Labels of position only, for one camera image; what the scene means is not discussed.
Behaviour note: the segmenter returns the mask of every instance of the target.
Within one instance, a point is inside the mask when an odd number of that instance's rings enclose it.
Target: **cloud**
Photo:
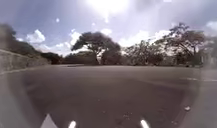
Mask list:
[[[79,39],[79,37],[81,36],[80,33],[74,31],[74,32],[71,32],[69,34],[69,36],[71,36],[71,41],[70,41],[70,44],[71,45],[74,45],[76,43],[76,41]]]
[[[60,19],[59,19],[59,18],[57,18],[57,19],[56,19],[56,22],[57,22],[57,23],[59,23],[59,22],[60,22]]]
[[[75,31],[75,29],[73,28],[72,30],[71,30],[71,32],[74,32]]]
[[[26,40],[30,43],[42,43],[46,40],[45,36],[40,32],[40,30],[36,29],[34,33],[27,34]]]
[[[112,30],[108,29],[108,28],[104,28],[100,32],[105,34],[105,35],[110,35],[112,33]]]
[[[18,40],[18,41],[20,41],[20,42],[24,41],[23,38],[16,38],[16,40]]]
[[[166,2],[166,3],[171,3],[172,0],[163,0],[163,2]]]
[[[130,36],[128,38],[121,38],[119,40],[119,44],[124,47],[128,47],[134,45],[136,43],[140,43],[141,40],[149,39],[149,32],[140,30],[137,34]]]
[[[211,30],[217,31],[217,21],[209,21],[206,26]]]
[[[66,56],[71,53],[70,45],[68,45],[68,42],[63,42],[52,46],[48,46],[47,44],[41,44],[36,49],[42,52],[57,53],[62,56]]]

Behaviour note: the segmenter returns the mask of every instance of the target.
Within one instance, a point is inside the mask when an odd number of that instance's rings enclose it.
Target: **road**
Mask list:
[[[78,128],[140,128],[141,119],[152,128],[178,127],[199,92],[201,82],[191,78],[201,74],[174,67],[51,66],[0,75],[0,125],[36,128],[50,114],[59,128],[72,120]]]

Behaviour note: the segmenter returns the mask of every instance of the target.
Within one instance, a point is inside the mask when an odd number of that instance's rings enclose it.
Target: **blue sky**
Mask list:
[[[10,24],[19,40],[62,55],[87,31],[101,31],[121,46],[158,38],[180,21],[217,34],[217,0],[116,0],[105,16],[105,6],[96,8],[98,0],[89,1],[0,0],[0,22]],[[119,12],[112,10],[123,5]]]

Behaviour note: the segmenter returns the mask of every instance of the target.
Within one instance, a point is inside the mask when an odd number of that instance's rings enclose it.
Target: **sun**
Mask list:
[[[107,21],[109,15],[122,13],[127,10],[129,0],[87,0],[89,5],[93,7]]]

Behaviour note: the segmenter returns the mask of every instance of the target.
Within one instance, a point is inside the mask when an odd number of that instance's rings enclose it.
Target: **large tree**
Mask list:
[[[131,65],[159,65],[163,60],[161,45],[150,44],[149,41],[142,40],[141,43],[126,48],[125,52]]]
[[[43,58],[51,62],[51,64],[60,64],[62,57],[56,53],[48,52],[40,54]]]
[[[196,63],[196,54],[205,41],[202,31],[189,29],[184,23],[179,23],[170,29],[170,33],[157,40],[156,44],[163,44],[166,50],[173,50],[176,54],[184,52],[188,56],[192,56],[193,64]]]
[[[39,55],[29,43],[16,40],[15,34],[11,26],[0,23],[0,49],[31,57]]]
[[[207,37],[202,50],[203,59],[212,57],[217,66],[217,36]]]
[[[86,47],[94,54],[94,59],[97,61],[97,56],[104,51],[115,50],[119,51],[120,46],[115,43],[110,37],[100,32],[86,32],[83,33],[71,50],[78,50]]]

